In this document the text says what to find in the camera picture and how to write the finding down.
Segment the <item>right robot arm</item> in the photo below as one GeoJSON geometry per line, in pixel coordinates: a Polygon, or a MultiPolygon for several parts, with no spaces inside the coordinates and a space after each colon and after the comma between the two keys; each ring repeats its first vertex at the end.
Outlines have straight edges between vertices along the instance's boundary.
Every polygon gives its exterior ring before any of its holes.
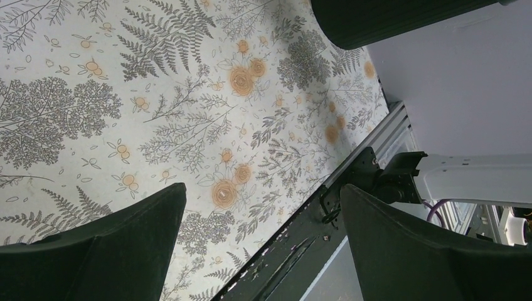
{"type": "Polygon", "coordinates": [[[531,154],[394,155],[375,179],[371,194],[388,204],[458,201],[531,207],[531,154]]]}

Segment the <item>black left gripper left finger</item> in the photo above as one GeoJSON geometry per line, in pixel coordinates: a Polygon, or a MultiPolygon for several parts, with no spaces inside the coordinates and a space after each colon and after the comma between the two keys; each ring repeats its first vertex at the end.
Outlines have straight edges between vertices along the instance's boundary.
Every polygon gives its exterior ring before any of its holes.
{"type": "Polygon", "coordinates": [[[103,218],[1,248],[2,300],[159,300],[186,206],[174,183],[103,218]]]}

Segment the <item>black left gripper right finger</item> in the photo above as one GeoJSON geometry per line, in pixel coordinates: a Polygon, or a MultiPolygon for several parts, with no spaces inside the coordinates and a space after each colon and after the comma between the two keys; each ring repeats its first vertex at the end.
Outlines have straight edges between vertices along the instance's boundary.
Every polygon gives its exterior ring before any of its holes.
{"type": "Polygon", "coordinates": [[[365,300],[530,300],[531,250],[445,230],[347,184],[341,213],[365,300]]]}

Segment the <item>black round bucket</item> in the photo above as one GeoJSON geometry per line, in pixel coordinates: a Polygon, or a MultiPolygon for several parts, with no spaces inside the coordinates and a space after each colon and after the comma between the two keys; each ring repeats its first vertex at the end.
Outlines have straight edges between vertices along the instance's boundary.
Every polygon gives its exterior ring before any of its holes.
{"type": "Polygon", "coordinates": [[[492,0],[313,0],[311,8],[327,39],[353,50],[469,13],[492,0]]]}

